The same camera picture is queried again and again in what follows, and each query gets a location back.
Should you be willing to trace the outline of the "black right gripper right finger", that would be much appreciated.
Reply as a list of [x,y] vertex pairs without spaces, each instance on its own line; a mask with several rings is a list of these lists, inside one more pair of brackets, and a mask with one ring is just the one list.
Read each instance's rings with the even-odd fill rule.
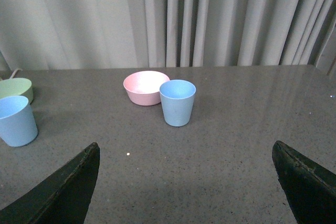
[[272,160],[297,223],[335,223],[335,174],[281,141]]

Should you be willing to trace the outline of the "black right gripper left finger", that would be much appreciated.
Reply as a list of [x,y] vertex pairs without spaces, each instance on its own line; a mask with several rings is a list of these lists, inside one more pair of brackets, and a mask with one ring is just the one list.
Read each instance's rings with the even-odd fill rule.
[[84,223],[96,186],[100,148],[91,143],[1,210],[1,223]]

